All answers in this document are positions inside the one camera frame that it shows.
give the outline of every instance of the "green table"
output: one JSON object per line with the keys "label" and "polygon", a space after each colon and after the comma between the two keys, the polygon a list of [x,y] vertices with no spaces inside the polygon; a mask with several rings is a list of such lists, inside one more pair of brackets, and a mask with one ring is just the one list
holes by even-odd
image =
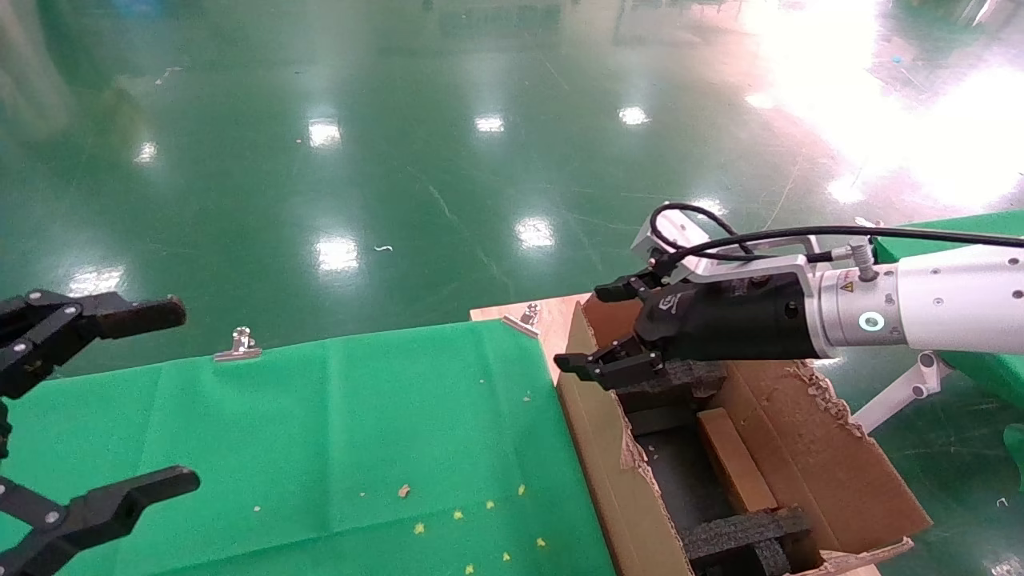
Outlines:
{"label": "green table", "polygon": [[541,348],[498,321],[57,379],[11,420],[3,474],[58,501],[202,477],[63,574],[614,574]]}

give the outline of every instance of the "cardboard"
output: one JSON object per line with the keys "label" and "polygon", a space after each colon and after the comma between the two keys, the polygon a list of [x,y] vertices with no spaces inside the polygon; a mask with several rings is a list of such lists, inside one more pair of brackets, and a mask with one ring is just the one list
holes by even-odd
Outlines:
{"label": "cardboard", "polygon": [[[573,314],[566,352],[589,353],[629,333],[638,302],[590,298]],[[805,362],[727,363],[713,399],[779,506],[800,506],[824,563],[804,576],[843,574],[899,554],[931,520],[873,440]],[[561,374],[558,395],[622,576],[692,574],[643,450],[615,396]]]}

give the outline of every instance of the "glossy floor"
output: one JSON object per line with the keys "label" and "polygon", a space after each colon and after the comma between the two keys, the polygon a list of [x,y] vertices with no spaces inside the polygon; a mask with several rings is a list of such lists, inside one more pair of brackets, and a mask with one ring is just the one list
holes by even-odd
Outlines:
{"label": "glossy floor", "polygon": [[[635,270],[666,199],[742,231],[1016,207],[1022,102],[1019,0],[11,0],[0,294],[187,304],[65,375],[462,321]],[[884,354],[823,369],[859,405]],[[954,380],[879,430],[936,521],[884,573],[1024,574],[1011,421]]]}

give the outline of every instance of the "black cable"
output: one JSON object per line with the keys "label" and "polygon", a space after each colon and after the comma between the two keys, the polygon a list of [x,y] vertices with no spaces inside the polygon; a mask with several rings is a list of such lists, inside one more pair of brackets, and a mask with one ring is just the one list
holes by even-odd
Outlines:
{"label": "black cable", "polygon": [[[683,250],[686,247],[666,236],[657,228],[657,217],[660,216],[664,212],[667,212],[669,210],[679,210],[682,212],[693,212],[696,214],[700,214],[701,216],[718,224],[718,228],[722,229],[729,236],[737,236],[739,234],[736,232],[736,229],[729,225],[729,222],[725,221],[721,216],[719,216],[715,212],[712,212],[708,208],[705,208],[703,206],[697,206],[696,204],[687,204],[685,202],[666,202],[665,204],[662,204],[657,208],[654,208],[654,211],[650,213],[648,228],[650,228],[650,233],[654,238],[662,241],[662,243],[664,243],[666,246],[669,246],[670,248],[673,248],[675,250]],[[745,244],[739,244],[739,249],[742,250],[745,255],[716,254],[716,253],[706,253],[697,255],[713,260],[727,260],[734,262],[749,262],[753,260],[762,260],[771,257],[771,256],[754,254],[754,250],[751,250],[750,247],[748,247]]]}
{"label": "black cable", "polygon": [[[933,240],[936,242],[954,242],[957,244],[982,244],[985,246],[1008,246],[1011,248],[1024,248],[1024,238],[1013,236],[999,236],[993,234],[972,234],[967,232],[947,232],[939,230],[922,230],[912,228],[865,228],[859,225],[821,225],[821,227],[800,227],[778,230],[766,230],[762,232],[752,232],[737,236],[729,236],[718,240],[712,240],[696,246],[689,246],[675,252],[662,256],[660,264],[676,265],[688,256],[702,255],[706,250],[735,246],[742,242],[757,242],[760,240],[775,240],[778,238],[792,238],[797,236],[877,236],[886,238],[911,238],[914,240]],[[824,252],[811,254],[820,256]]]}

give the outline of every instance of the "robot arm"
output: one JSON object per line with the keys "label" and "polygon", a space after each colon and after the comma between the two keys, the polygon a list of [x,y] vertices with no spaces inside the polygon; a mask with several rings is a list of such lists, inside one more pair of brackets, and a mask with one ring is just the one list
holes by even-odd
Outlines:
{"label": "robot arm", "polygon": [[[2,399],[19,399],[96,338],[123,338],[185,322],[173,296],[129,302],[115,292],[69,297],[37,290],[0,300],[0,460],[12,426]],[[199,476],[172,466],[96,488],[58,504],[0,476],[0,515],[31,531],[0,550],[0,576],[54,574],[77,553],[131,533],[152,504],[193,492]]]}
{"label": "robot arm", "polygon": [[[821,252],[816,238],[793,237],[746,245],[804,253],[745,262],[692,255],[659,273],[654,264],[673,244],[709,238],[679,212],[657,222],[672,244],[645,225],[633,246],[651,268],[595,289],[603,301],[643,302],[632,336],[593,355],[556,357],[563,371],[614,388],[656,376],[672,359],[831,358],[839,347],[893,344],[1024,354],[1024,248],[976,245],[880,265],[864,238]],[[851,258],[856,265],[833,268]]]}

